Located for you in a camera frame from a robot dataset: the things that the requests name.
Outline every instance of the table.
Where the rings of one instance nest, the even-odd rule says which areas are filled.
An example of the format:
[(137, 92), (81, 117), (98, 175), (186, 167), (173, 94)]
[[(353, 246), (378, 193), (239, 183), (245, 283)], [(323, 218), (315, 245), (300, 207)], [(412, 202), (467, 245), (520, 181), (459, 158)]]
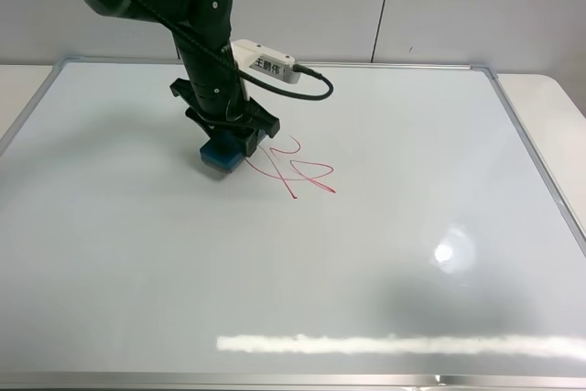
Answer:
[(501, 74), (499, 81), (583, 229), (586, 118), (559, 84), (545, 75)]
[(251, 88), (323, 175), (288, 189), (198, 168), (179, 67), (68, 65), (0, 162), (0, 382), (584, 386), (586, 260), (490, 72), (320, 70)]
[(50, 66), (0, 66), (0, 139), (51, 73)]

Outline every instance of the red drawing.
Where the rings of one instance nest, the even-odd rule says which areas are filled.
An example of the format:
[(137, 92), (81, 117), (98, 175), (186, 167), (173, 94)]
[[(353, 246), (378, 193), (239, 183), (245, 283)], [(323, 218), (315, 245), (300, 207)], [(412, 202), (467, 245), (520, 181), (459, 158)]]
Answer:
[[(299, 143), (299, 141), (297, 139), (295, 139), (293, 136), (290, 136), (290, 138), (293, 139), (295, 141), (295, 143), (297, 144), (297, 149), (295, 151), (283, 151), (283, 150), (279, 150), (278, 148), (272, 148), (272, 147), (269, 148), (269, 151), (271, 152), (272, 156), (275, 157), (277, 160), (278, 160), (277, 153), (279, 153), (281, 155), (296, 155), (299, 151), (301, 151), (301, 144)], [(304, 160), (291, 159), (288, 162), (288, 164), (290, 165), (293, 173), (295, 173), (299, 177), (298, 178), (288, 178), (283, 175), (283, 172), (279, 169), (276, 161), (271, 157), (271, 155), (269, 155), (268, 152), (264, 148), (262, 148), (261, 146), (258, 146), (258, 148), (260, 148), (261, 151), (263, 153), (265, 153), (266, 157), (268, 157), (268, 160), (271, 162), (271, 164), (277, 174), (274, 175), (274, 174), (268, 173), (266, 171), (263, 171), (259, 167), (255, 166), (249, 159), (246, 160), (246, 162), (248, 162), (248, 165), (250, 165), (252, 168), (254, 168), (259, 173), (261, 173), (265, 176), (268, 176), (269, 178), (281, 180), (283, 182), (283, 184), (285, 185), (285, 187), (287, 188), (287, 190), (289, 191), (289, 194), (291, 195), (291, 197), (293, 199), (296, 199), (297, 196), (295, 195), (295, 193), (291, 189), (289, 182), (307, 181), (322, 190), (326, 190), (327, 192), (332, 192), (335, 194), (336, 191), (334, 188), (331, 188), (321, 182), (318, 182), (318, 179), (325, 178), (326, 176), (329, 176), (331, 173), (333, 173), (333, 171), (334, 171), (333, 167), (331, 167), (329, 165), (325, 165), (325, 164), (320, 164), (318, 162), (306, 162)], [(323, 170), (323, 173), (319, 174), (317, 176), (308, 176), (308, 175), (304, 174), (299, 169), (298, 166), (300, 166), (302, 164), (303, 165), (310, 165), (313, 167), (319, 167)]]

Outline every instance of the white wall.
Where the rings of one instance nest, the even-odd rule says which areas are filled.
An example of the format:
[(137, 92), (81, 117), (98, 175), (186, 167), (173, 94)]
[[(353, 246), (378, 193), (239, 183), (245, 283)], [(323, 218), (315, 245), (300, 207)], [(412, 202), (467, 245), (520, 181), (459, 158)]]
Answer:
[(546, 73), (586, 108), (586, 0), (387, 0), (375, 61)]
[[(369, 61), (383, 0), (234, 0), (233, 38), (302, 60)], [(0, 62), (64, 55), (175, 58), (159, 25), (95, 15), (82, 0), (0, 0)]]

